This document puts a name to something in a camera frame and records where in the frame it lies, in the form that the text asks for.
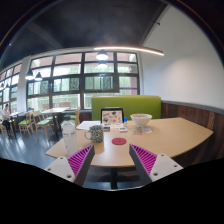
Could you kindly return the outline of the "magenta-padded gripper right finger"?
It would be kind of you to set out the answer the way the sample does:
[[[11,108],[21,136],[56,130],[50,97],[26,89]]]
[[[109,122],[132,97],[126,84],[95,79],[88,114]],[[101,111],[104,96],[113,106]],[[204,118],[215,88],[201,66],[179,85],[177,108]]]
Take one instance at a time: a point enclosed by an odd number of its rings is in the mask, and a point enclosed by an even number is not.
[[[182,169],[182,166],[166,154],[156,155],[134,144],[129,146],[129,154],[144,185]]]

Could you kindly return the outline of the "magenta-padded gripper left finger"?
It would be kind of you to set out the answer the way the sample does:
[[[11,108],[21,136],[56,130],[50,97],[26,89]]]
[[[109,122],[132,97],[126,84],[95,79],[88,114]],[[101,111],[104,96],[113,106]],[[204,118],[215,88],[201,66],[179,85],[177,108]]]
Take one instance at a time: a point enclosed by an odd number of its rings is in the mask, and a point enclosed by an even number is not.
[[[60,156],[46,171],[82,186],[94,155],[94,145],[89,145],[68,157]]]

